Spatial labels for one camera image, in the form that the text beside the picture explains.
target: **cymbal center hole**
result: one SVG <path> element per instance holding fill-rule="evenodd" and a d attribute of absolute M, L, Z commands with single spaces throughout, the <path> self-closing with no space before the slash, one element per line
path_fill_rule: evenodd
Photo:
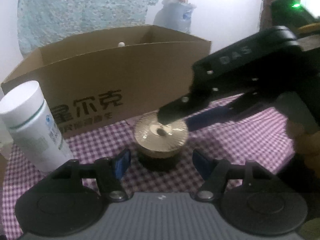
<path fill-rule="evenodd" d="M 162 127 L 157 129 L 157 134 L 160 135 L 160 136 L 166 136 L 167 135 L 167 133 L 165 132 L 165 130 Z"/>

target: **white cylindrical container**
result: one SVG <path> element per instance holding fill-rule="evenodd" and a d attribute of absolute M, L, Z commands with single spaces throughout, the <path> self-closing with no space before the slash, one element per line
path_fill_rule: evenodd
<path fill-rule="evenodd" d="M 8 92 L 0 101 L 0 117 L 15 144 L 40 171 L 53 171 L 73 159 L 37 81 Z"/>

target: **pink checkered tablecloth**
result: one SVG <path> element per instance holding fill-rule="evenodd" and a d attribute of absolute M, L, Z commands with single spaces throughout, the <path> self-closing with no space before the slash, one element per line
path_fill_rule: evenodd
<path fill-rule="evenodd" d="M 210 108 L 225 105 L 233 99 L 235 97 L 212 102 Z M 191 155 L 195 148 L 212 158 L 226 158 L 234 164 L 244 164 L 246 159 L 255 160 L 275 172 L 293 154 L 292 142 L 285 134 L 285 122 L 283 115 L 269 108 L 240 122 L 217 123 L 190 132 L 180 162 L 168 173 L 150 172 L 138 162 L 134 127 L 126 121 L 73 136 L 67 142 L 81 163 L 115 156 L 129 148 L 132 152 L 131 167 L 122 178 L 122 185 L 129 194 L 136 191 L 195 192 L 203 183 L 192 165 Z M 17 199 L 43 177 L 14 146 L 3 183 L 2 222 L 8 240 L 17 239 L 22 234 L 14 215 Z M 84 184 L 97 189 L 95 180 L 84 180 Z"/>

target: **screw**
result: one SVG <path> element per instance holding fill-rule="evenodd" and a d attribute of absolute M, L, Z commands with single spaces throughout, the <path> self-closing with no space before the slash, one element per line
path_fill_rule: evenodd
<path fill-rule="evenodd" d="M 160 200 L 164 200 L 165 198 L 167 198 L 165 195 L 161 195 L 158 197 L 158 199 L 160 199 Z"/>
<path fill-rule="evenodd" d="M 213 198 L 213 193 L 211 191 L 207 191 L 207 190 L 199 191 L 197 195 L 201 199 L 211 199 L 211 198 Z"/>
<path fill-rule="evenodd" d="M 125 194 L 122 191 L 115 190 L 109 194 L 109 197 L 112 199 L 123 199 Z"/>
<path fill-rule="evenodd" d="M 188 98 L 188 97 L 182 97 L 182 98 L 181 98 L 181 101 L 182 101 L 183 103 L 186 103 L 186 102 L 189 101 L 189 98 Z"/>

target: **cardboard box flap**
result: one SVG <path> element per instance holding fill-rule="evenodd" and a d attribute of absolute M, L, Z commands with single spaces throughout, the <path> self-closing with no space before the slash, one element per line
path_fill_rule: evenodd
<path fill-rule="evenodd" d="M 72 35 L 41 48 L 44 64 L 66 58 L 118 47 L 119 42 L 128 45 L 150 43 L 151 25 L 111 28 L 90 33 Z"/>
<path fill-rule="evenodd" d="M 44 64 L 42 61 L 41 50 L 37 48 L 33 52 L 28 54 L 23 62 L 21 62 L 3 82 L 6 83 L 12 79 L 15 79 L 16 77 L 24 75 L 43 66 Z"/>
<path fill-rule="evenodd" d="M 206 41 L 197 36 L 187 33 L 178 32 L 172 29 L 152 25 L 152 41 L 151 42 L 171 42 L 171 41 Z"/>
<path fill-rule="evenodd" d="M 111 28 L 90 33 L 73 35 L 62 41 L 40 48 L 44 65 L 63 59 L 103 49 L 118 47 L 120 42 L 126 46 L 173 41 L 204 41 L 196 36 L 177 32 L 155 25 Z"/>

